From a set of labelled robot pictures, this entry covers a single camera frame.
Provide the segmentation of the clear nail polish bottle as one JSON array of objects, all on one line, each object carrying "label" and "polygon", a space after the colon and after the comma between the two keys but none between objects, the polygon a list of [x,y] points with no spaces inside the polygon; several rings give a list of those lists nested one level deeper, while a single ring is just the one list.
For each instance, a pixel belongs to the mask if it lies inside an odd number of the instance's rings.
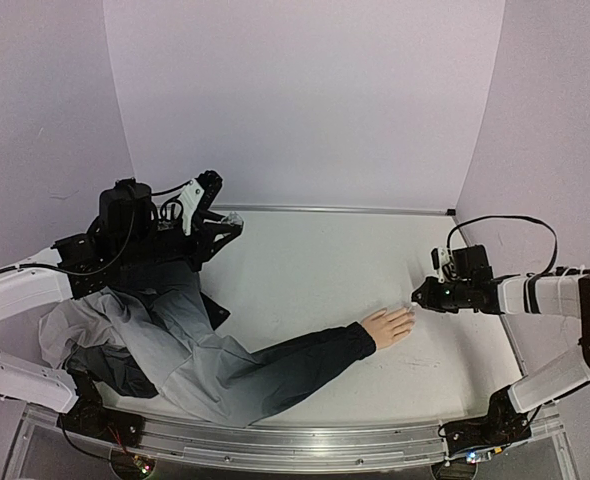
[{"label": "clear nail polish bottle", "polygon": [[240,228],[244,226],[244,220],[237,212],[230,212],[222,219],[222,223]]}]

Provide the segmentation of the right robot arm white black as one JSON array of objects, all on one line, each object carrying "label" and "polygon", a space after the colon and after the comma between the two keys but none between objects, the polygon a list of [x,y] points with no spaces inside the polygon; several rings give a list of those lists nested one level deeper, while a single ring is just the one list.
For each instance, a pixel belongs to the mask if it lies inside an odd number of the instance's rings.
[{"label": "right robot arm white black", "polygon": [[577,344],[507,388],[512,410],[528,413],[590,383],[590,270],[558,269],[497,277],[484,246],[435,248],[436,274],[411,294],[423,309],[457,314],[467,309],[487,315],[549,315],[581,324]]}]

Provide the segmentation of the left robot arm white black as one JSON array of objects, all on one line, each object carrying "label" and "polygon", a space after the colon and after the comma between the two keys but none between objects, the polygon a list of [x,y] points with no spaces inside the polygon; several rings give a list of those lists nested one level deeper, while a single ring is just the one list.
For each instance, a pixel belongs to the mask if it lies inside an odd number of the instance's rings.
[{"label": "left robot arm white black", "polygon": [[241,221],[213,215],[207,190],[191,181],[179,194],[182,216],[168,236],[179,255],[143,239],[143,263],[114,254],[87,272],[63,269],[59,248],[0,273],[0,321],[50,305],[40,323],[43,359],[56,370],[87,373],[123,397],[163,397],[212,422],[242,422],[252,404],[253,356],[216,333],[219,309],[202,296],[198,267],[216,252],[213,238]]}]

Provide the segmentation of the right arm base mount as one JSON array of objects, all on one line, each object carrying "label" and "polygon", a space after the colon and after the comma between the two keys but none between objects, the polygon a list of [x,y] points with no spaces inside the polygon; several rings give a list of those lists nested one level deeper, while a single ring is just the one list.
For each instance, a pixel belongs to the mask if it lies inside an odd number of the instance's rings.
[{"label": "right arm base mount", "polygon": [[530,438],[530,425],[540,410],[541,405],[526,413],[517,412],[506,386],[491,395],[485,415],[449,421],[438,428],[437,434],[446,441],[449,458],[478,450],[504,448]]}]

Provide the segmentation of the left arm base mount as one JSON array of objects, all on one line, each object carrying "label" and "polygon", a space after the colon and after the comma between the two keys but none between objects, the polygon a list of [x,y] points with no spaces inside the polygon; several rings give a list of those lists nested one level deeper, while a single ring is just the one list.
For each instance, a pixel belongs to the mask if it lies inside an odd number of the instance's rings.
[{"label": "left arm base mount", "polygon": [[[105,461],[119,479],[149,479],[156,461],[134,453],[143,436],[144,417],[104,406],[95,382],[86,374],[74,374],[76,403],[67,413],[59,413],[57,426],[66,442],[77,452]],[[110,442],[113,447],[104,457],[76,445],[69,434]]]}]

